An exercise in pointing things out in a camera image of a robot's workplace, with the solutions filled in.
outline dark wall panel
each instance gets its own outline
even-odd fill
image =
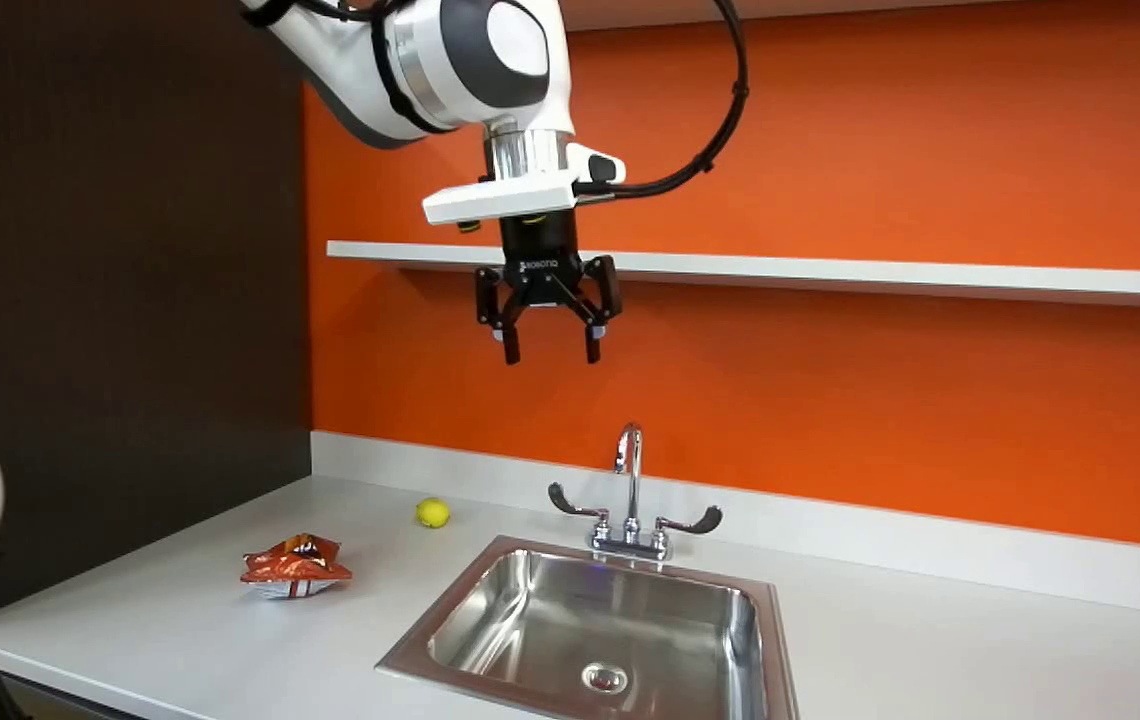
[[[300,192],[231,0],[0,4],[0,598],[310,473]]]

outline orange wall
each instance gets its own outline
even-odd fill
[[[592,247],[1140,267],[1140,4],[996,4],[752,23],[755,95],[685,192],[581,212]],[[575,134],[636,177],[728,100],[718,28],[574,37]],[[964,521],[1140,539],[1140,308],[629,286],[604,366],[567,312],[525,366],[468,276],[323,261],[323,239],[458,239],[419,198],[473,134],[369,152],[310,95],[317,429],[612,459]]]

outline tennis ball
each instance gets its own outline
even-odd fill
[[[419,529],[446,529],[448,515],[452,515],[452,509],[448,509],[439,495],[423,495],[423,501],[415,505],[415,526],[419,526]]]

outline countertop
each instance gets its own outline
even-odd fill
[[[0,670],[135,716],[525,716],[376,659],[488,547],[581,547],[588,526],[310,478],[98,572],[0,608]],[[243,551],[291,533],[345,543],[348,588],[264,602]],[[775,586],[803,720],[1140,720],[1140,613],[698,537],[678,566]]]

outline sink basin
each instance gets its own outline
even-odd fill
[[[543,716],[798,716],[771,586],[514,537],[381,670]]]

